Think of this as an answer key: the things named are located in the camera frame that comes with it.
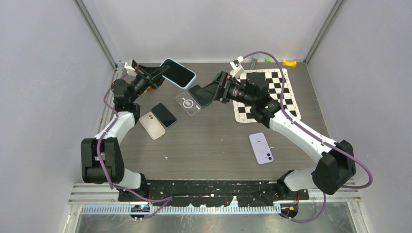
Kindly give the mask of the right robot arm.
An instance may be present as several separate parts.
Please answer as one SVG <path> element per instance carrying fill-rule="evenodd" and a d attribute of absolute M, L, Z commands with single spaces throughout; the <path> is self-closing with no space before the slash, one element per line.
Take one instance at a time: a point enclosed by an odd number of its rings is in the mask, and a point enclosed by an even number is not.
<path fill-rule="evenodd" d="M 247 74 L 242 82 L 222 71 L 196 93 L 222 103 L 232 100 L 250 106 L 256 122 L 285 136 L 316 163 L 314 168 L 290 170 L 280 177 L 277 192 L 281 198 L 290 199 L 297 191 L 310 188 L 335 194 L 356 174 L 352 145 L 345 140 L 338 143 L 302 123 L 270 95 L 269 87 L 257 73 Z"/>

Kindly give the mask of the cream cased phone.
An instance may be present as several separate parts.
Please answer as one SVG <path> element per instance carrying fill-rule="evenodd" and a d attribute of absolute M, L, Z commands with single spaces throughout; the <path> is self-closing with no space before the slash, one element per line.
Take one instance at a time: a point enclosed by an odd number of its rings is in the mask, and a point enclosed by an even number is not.
<path fill-rule="evenodd" d="M 139 122 L 152 140 L 157 140 L 166 133 L 165 128 L 152 112 L 148 112 L 141 116 Z"/>

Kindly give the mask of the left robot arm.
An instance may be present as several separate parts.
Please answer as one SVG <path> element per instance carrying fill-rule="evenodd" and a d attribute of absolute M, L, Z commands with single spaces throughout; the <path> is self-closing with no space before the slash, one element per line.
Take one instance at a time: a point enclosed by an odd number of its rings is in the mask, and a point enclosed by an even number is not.
<path fill-rule="evenodd" d="M 119 78 L 112 82 L 108 93 L 113 93 L 114 105 L 108 105 L 114 115 L 108 125 L 96 136 L 81 142 L 81 170 L 85 183 L 108 183 L 111 188 L 130 190 L 138 201 L 145 200 L 149 188 L 143 174 L 125 168 L 120 143 L 140 118 L 140 105 L 135 101 L 148 88 L 158 89 L 168 65 L 147 67 L 126 64 L 130 82 Z"/>

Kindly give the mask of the lilac phone case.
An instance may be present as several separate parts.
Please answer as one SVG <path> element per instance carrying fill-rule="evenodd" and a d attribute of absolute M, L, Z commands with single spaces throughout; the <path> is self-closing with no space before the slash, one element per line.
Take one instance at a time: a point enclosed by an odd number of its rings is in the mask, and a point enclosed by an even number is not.
<path fill-rule="evenodd" d="M 268 145 L 264 133 L 253 133 L 250 134 L 248 138 L 256 161 L 259 165 L 271 163 L 274 161 L 274 157 L 271 153 L 271 148 Z"/>

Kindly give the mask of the clear phone case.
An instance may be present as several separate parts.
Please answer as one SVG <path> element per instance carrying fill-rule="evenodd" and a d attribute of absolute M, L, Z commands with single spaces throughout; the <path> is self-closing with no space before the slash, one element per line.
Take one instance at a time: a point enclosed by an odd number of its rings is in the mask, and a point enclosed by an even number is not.
<path fill-rule="evenodd" d="M 189 116 L 194 116 L 202 110 L 200 104 L 189 92 L 182 92 L 175 99 Z"/>

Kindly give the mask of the teal phone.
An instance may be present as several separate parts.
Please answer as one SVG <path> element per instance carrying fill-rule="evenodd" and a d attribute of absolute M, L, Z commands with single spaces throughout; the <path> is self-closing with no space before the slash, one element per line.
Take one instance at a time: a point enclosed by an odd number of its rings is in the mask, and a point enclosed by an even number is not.
<path fill-rule="evenodd" d="M 213 100 L 211 98 L 205 98 L 204 96 L 200 95 L 198 90 L 200 90 L 201 87 L 197 84 L 194 85 L 193 87 L 189 88 L 189 93 L 191 96 L 199 103 L 201 107 L 206 107 L 210 105 Z"/>

